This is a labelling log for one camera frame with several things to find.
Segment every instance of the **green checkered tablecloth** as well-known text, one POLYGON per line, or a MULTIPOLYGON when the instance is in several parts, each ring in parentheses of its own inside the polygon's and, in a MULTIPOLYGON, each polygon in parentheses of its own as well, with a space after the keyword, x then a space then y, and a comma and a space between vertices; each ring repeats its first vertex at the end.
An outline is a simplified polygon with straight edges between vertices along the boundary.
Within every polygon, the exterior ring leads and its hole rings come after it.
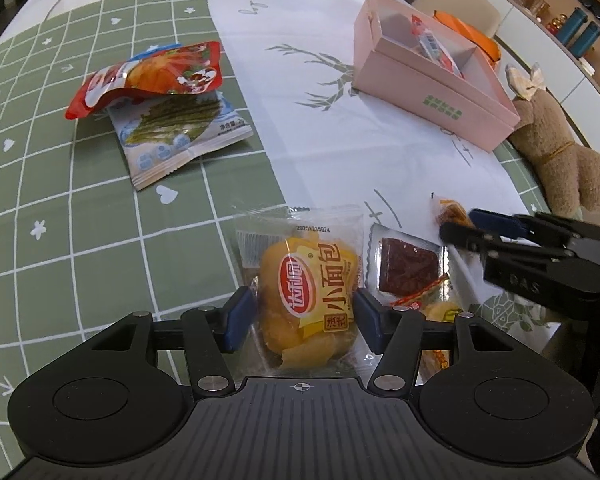
MULTIPOLYGON (((138 194, 106 114, 64 119, 88 73, 219 39, 207 0, 104 0, 0 44, 0 477, 22 458, 7 423, 17 384, 129 312, 222 304, 240 276, 234 205, 284 202, 255 127, 138 194), (168 207, 157 186, 177 193, 168 207)), ((221 67, 221 91, 254 126, 226 54, 221 67)), ((496 156, 525 205, 547 210, 515 150, 496 156)), ((181 353, 159 365, 187 382, 181 353)))
POLYGON ((508 140, 493 150, 493 153, 509 173, 511 181, 528 211, 530 213, 535 211, 549 213, 550 209, 546 204, 542 187, 529 161, 520 155, 508 140))

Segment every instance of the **plastic wrapper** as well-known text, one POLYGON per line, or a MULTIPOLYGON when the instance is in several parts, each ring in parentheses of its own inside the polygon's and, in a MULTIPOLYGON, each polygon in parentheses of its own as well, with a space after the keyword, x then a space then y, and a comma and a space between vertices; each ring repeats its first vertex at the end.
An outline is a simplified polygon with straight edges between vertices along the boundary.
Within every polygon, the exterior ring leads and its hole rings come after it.
POLYGON ((147 100, 122 98, 107 111, 137 190, 197 156, 253 135, 218 90, 147 100))
POLYGON ((420 308, 450 294, 446 248, 373 224, 368 247, 366 288, 385 306, 420 308))
POLYGON ((69 120, 81 119, 121 97, 202 94, 221 84, 220 44, 217 41, 157 50, 89 76, 64 116, 69 120))
POLYGON ((442 68, 464 79, 462 72, 460 72, 458 65, 456 65, 448 50, 438 41, 433 32, 424 25, 422 20, 415 15, 411 17, 411 32, 418 39, 421 54, 442 68))
POLYGON ((272 375, 310 370, 318 376, 358 374, 366 362, 375 367, 352 310, 360 282, 362 218, 351 206, 285 209, 235 220, 245 277, 256 274, 255 338, 256 345, 262 343, 262 362, 251 359, 243 367, 272 375))
POLYGON ((433 216, 438 225, 442 225, 445 222, 454 222, 466 227, 474 227, 474 223, 471 222, 464 207, 455 200, 433 195, 431 197, 431 206, 433 216))
MULTIPOLYGON (((453 323, 462 309, 452 301, 439 301, 423 307, 421 312, 429 321, 453 323)), ((433 374, 448 368, 449 365, 450 356, 447 350, 423 350, 420 359, 420 376, 427 381, 433 374)))

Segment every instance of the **green label on box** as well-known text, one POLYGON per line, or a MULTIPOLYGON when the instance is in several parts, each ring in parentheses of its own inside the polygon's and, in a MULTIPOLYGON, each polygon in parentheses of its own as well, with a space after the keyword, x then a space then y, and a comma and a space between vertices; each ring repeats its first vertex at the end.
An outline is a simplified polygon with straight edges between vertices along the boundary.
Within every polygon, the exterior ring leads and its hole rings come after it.
POLYGON ((428 95, 424 98, 422 104, 435 108, 441 114, 451 117, 452 119, 458 120, 462 115, 460 110, 456 110, 448 103, 445 103, 442 99, 437 99, 433 95, 428 95))

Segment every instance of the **white cloth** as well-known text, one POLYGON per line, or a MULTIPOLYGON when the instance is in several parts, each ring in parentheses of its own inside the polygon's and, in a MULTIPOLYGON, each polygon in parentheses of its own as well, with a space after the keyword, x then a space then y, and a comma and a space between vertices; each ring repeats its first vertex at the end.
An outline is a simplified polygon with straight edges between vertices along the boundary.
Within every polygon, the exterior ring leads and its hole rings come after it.
MULTIPOLYGON (((431 193, 467 209, 526 212, 493 154, 372 96, 351 96, 350 83, 328 110, 307 106, 316 99, 311 94, 337 94, 342 74, 318 58, 352 64, 361 0, 208 2, 289 205, 367 210, 367 202, 383 224, 435 242, 431 193), (238 12, 250 2, 266 7, 238 12)), ((366 219, 367 226, 374 221, 366 219)))

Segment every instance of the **beef jerky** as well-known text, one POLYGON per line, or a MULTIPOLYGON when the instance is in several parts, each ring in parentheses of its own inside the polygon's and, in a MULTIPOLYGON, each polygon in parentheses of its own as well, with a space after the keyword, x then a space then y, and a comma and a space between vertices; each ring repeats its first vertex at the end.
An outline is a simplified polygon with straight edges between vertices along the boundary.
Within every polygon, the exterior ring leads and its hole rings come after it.
POLYGON ((410 296, 438 278, 438 256, 396 238, 382 238, 379 289, 410 296))

